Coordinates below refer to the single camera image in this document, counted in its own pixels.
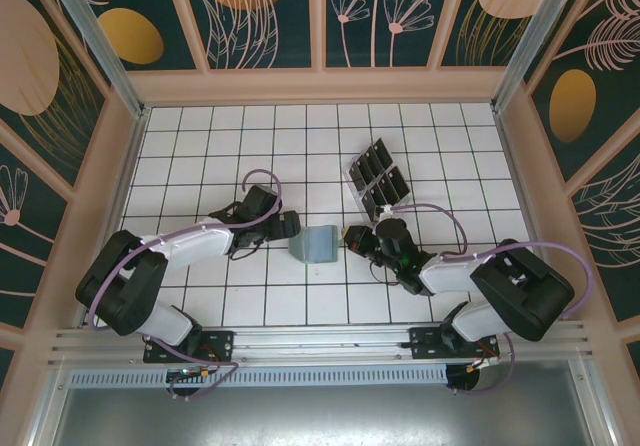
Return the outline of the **green blue card holder wallet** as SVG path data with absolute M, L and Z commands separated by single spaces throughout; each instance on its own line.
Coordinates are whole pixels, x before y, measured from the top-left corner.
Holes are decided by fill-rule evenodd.
M 338 228 L 335 225 L 305 227 L 289 240 L 288 252 L 304 264 L 326 264 L 338 260 Z

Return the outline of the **clear acrylic card stand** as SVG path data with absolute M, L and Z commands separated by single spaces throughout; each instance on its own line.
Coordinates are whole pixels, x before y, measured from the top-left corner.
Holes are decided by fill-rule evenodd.
M 344 165 L 344 167 L 343 167 L 343 176 L 344 176 L 344 178 L 345 178 L 345 180 L 346 180 L 346 182 L 347 182 L 347 185 L 349 186 L 349 189 L 350 189 L 350 191 L 351 191 L 351 195 L 352 195 L 352 197 L 353 197 L 353 200 L 354 200 L 354 202 L 356 203 L 356 206 L 358 207 L 358 209 L 359 209 L 359 211 L 361 212 L 361 214 L 363 215 L 363 217 L 364 217 L 366 220 L 368 220 L 370 223 L 375 223 L 375 222 L 377 222 L 377 221 L 378 221 L 378 219 L 379 219 L 379 217 L 378 217 L 378 219 L 377 219 L 375 222 L 371 222 L 371 221 L 368 219 L 368 217 L 366 216 L 366 214 L 365 214 L 365 212 L 364 212 L 363 206 L 362 206 L 362 204 L 361 204 L 361 198 L 362 198 L 362 195 L 364 194 L 364 192 L 365 192 L 365 191 L 369 191 L 369 190 L 370 190 L 370 188 L 371 188 L 371 186 L 372 186 L 373 184 L 378 184 L 379 179 L 381 178 L 381 176 L 382 176 L 384 173 L 386 173 L 386 174 L 387 174 L 387 173 L 388 173 L 388 171 L 389 171 L 392 167 L 394 167 L 394 166 L 398 166 L 398 167 L 399 167 L 399 165 L 397 164 L 397 162 L 393 159 L 393 160 L 394 160 L 394 164 L 393 164 L 393 166 L 392 166 L 391 168 L 389 168 L 388 170 L 385 170 L 385 171 L 384 171 L 382 174 L 380 174 L 378 177 L 375 177 L 375 179 L 374 179 L 371 183 L 369 183 L 369 184 L 367 185 L 367 188 L 366 188 L 366 190 L 365 190 L 365 191 L 363 191 L 362 193 L 358 193 L 358 192 L 356 191 L 355 186 L 354 186 L 354 184 L 353 184 L 353 182 L 352 182 L 352 180 L 351 180 L 351 178 L 350 178 L 350 176 L 349 176 L 349 168 L 350 168 L 351 164 L 352 164 L 352 163 L 354 163 L 354 162 L 356 162 L 356 160 L 358 159 L 358 157 L 359 157 L 359 156 L 364 155 L 364 154 L 365 154 L 365 152 L 366 152 L 366 150 L 367 150 L 370 146 L 373 146 L 373 144 L 374 144 L 375 142 L 371 143 L 371 144 L 370 144 L 366 149 L 362 150 L 361 152 L 359 152 L 358 154 L 356 154 L 355 156 L 353 156 L 351 159 L 349 159 L 349 160 L 345 163 L 345 165 Z M 398 205 L 401 205 L 401 204 L 406 204 L 406 203 L 407 203 L 407 201 L 408 201 L 408 199 L 409 199 L 410 193 L 409 193 L 409 195 L 405 198 L 405 200 L 404 200 L 404 201 L 402 201 L 400 204 L 396 204 L 396 205 L 393 205 L 393 206 L 398 206 Z M 379 216 L 380 216 L 380 214 L 383 212 L 384 208 L 379 208 L 379 213 L 378 213 L 378 215 L 379 215 Z

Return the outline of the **grey metal sheet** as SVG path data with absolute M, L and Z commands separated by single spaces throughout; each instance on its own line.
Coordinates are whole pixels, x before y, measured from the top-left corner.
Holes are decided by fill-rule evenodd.
M 441 384 L 158 387 L 51 381 L 31 446 L 620 446 L 583 361 L 524 362 L 485 395 Z

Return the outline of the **aluminium mounting rail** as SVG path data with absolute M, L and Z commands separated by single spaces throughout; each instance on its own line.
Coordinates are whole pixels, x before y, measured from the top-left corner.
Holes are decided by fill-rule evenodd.
M 307 327 L 234 327 L 232 360 L 242 366 L 325 366 L 408 363 L 411 324 Z M 511 337 L 522 361 L 589 359 L 593 348 L 583 324 L 561 321 L 539 342 Z M 124 368 L 141 366 L 141 336 L 112 331 L 61 330 L 47 355 L 50 366 Z

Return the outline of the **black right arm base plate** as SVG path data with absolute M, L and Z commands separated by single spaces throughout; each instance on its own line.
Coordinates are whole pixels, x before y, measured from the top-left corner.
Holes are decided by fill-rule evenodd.
M 473 362 L 500 356 L 499 346 L 492 343 L 495 339 L 495 336 L 489 336 L 469 342 L 453 330 L 415 327 L 409 329 L 406 346 L 413 359 Z

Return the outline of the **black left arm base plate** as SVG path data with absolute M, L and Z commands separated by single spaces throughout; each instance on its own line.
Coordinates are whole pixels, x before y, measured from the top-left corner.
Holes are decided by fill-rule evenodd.
M 229 362 L 234 349 L 232 331 L 204 331 L 187 336 L 179 345 L 171 346 L 182 355 L 189 356 L 190 362 Z M 154 341 L 146 341 L 142 360 L 145 364 L 177 364 L 184 362 L 180 356 Z

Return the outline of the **aluminium frame post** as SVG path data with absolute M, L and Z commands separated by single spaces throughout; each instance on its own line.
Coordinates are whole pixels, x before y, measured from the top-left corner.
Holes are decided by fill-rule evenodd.
M 542 48 L 567 0 L 541 0 L 505 69 L 491 100 L 492 111 L 500 115 L 518 89 L 524 74 Z
M 136 93 L 122 62 L 111 47 L 90 5 L 86 0 L 61 1 L 86 38 L 89 48 L 127 109 L 134 117 L 142 117 L 146 113 L 144 103 Z

